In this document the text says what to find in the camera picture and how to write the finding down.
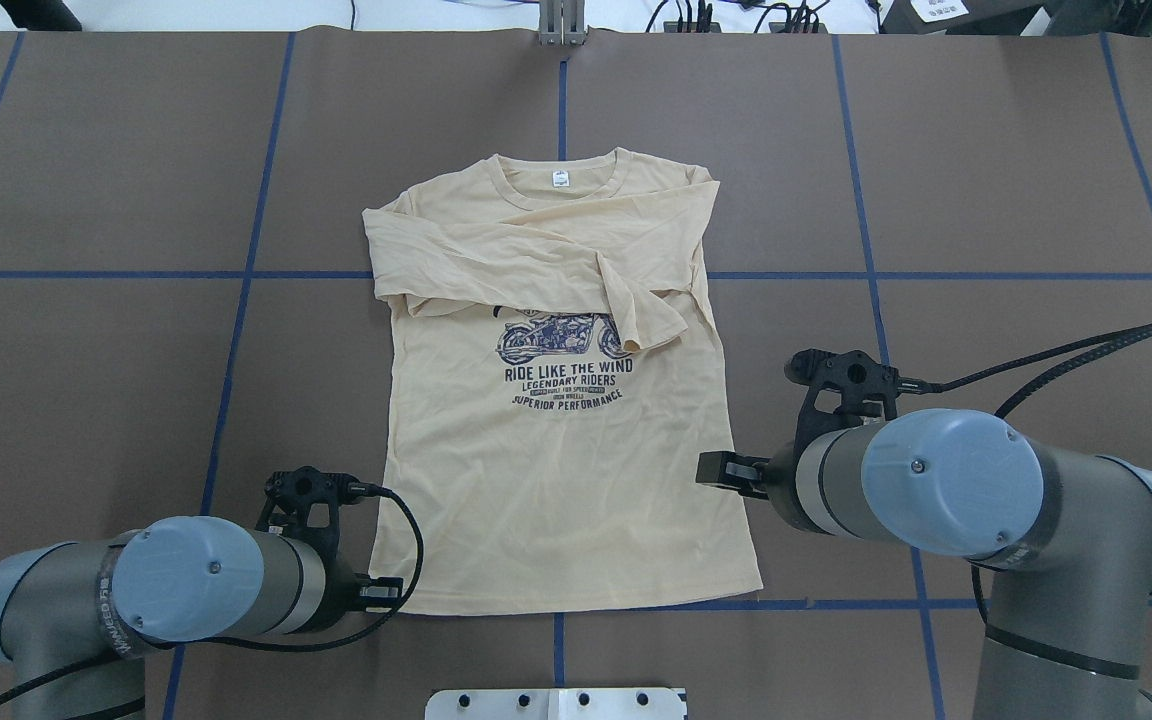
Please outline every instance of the blue motorcycle print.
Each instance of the blue motorcycle print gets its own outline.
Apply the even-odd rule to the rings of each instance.
[[[497,354],[509,365],[524,365],[541,355],[584,355],[598,320],[602,320],[598,336],[602,355],[614,361],[630,355],[621,347],[616,324],[606,313],[537,314],[526,323],[509,323],[497,343]]]

